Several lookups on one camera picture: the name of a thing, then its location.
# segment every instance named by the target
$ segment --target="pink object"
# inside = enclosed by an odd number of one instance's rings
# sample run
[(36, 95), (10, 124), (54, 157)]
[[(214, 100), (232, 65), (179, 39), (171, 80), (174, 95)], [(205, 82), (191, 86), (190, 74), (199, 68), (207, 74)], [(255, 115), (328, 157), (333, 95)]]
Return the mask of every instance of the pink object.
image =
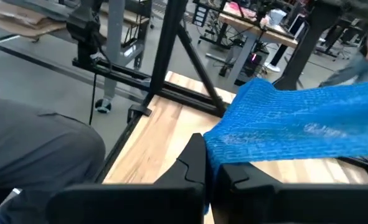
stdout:
[[(229, 3), (229, 8), (230, 8), (230, 11), (231, 13), (235, 14), (235, 15), (238, 15), (238, 16), (241, 16), (240, 15), (240, 11), (239, 11), (239, 5), (236, 3), (236, 2), (230, 2)], [(242, 8), (242, 12), (243, 12), (243, 15), (247, 18), (247, 19), (250, 19), (251, 21), (255, 21), (256, 18), (256, 13), (249, 10), (249, 9), (244, 9)], [(261, 24), (262, 25), (265, 25), (268, 23), (268, 20), (269, 20), (269, 17), (268, 16), (265, 16), (262, 20), (261, 20)]]

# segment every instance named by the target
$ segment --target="black bracket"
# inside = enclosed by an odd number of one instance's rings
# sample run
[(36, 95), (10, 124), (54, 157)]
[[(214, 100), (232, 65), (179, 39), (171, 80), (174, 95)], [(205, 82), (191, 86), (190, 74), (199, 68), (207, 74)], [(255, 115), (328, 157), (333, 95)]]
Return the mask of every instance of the black bracket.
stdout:
[(137, 115), (145, 115), (145, 116), (150, 116), (152, 113), (151, 110), (149, 110), (147, 107), (142, 106), (142, 105), (131, 105), (130, 108), (128, 109), (128, 114), (127, 114), (127, 123), (129, 123), (131, 121), (131, 119)]

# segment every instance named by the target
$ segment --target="gray pants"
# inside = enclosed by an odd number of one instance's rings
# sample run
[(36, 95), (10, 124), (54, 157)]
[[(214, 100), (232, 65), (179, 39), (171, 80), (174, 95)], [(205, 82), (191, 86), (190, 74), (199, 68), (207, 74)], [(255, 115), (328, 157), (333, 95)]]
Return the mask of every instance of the gray pants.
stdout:
[(354, 77), (357, 77), (354, 83), (368, 82), (368, 60), (361, 53), (357, 53), (346, 67), (335, 72), (319, 86), (337, 85)]
[(0, 207), (0, 224), (47, 223), (50, 196), (92, 182), (104, 156), (102, 138), (86, 124), (0, 99), (0, 189), (22, 189)]

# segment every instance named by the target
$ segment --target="workbench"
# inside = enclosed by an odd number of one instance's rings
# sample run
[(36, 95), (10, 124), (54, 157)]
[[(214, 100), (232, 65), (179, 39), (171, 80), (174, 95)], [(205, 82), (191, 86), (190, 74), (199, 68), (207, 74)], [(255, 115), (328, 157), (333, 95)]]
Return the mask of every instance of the workbench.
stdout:
[[(225, 4), (224, 12), (240, 17), (241, 16), (240, 11), (238, 9), (233, 8), (230, 4), (232, 3), (228, 2), (227, 4)], [(262, 30), (259, 27), (250, 24), (249, 22), (242, 21), (227, 14), (220, 13), (219, 20), (236, 28), (240, 33), (243, 33), (243, 35), (247, 36), (246, 42), (242, 47), (242, 51), (240, 52), (236, 60), (234, 59), (235, 60), (234, 66), (232, 67), (229, 76), (227, 77), (226, 80), (226, 89), (230, 90), (234, 86), (235, 80), (238, 78), (240, 71), (242, 70), (242, 67), (245, 65), (245, 61), (249, 56), (249, 54), (252, 52), (254, 43), (258, 39), (258, 36), (262, 33)], [(288, 34), (288, 32), (284, 28), (282, 28), (282, 26), (277, 25), (273, 27), (272, 26), (268, 27), (273, 30), (276, 30), (277, 32)], [(296, 48), (297, 46), (297, 40), (285, 37), (284, 35), (272, 31), (264, 32), (260, 41), (283, 44), (292, 48)], [(231, 63), (232, 59), (233, 59), (232, 56), (227, 57), (225, 63)]]
[[(206, 94), (201, 82), (168, 72), (166, 81)], [(216, 88), (222, 99), (230, 103), (235, 95)], [(118, 157), (105, 171), (104, 184), (153, 183), (176, 161), (193, 133), (205, 133), (220, 118), (197, 111), (159, 96), (154, 96), (148, 109), (134, 124), (127, 141), (121, 145)], [(365, 169), (337, 159), (305, 159), (252, 163), (273, 178), (284, 183), (350, 183), (368, 184)], [(212, 212), (205, 216), (206, 224), (214, 223)]]

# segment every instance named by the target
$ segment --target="blue net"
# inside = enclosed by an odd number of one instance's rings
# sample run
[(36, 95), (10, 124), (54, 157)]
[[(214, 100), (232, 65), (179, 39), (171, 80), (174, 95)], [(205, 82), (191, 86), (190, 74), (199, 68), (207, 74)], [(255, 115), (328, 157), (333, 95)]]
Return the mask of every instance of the blue net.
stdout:
[(253, 79), (204, 134), (211, 166), (368, 156), (368, 83), (280, 91)]

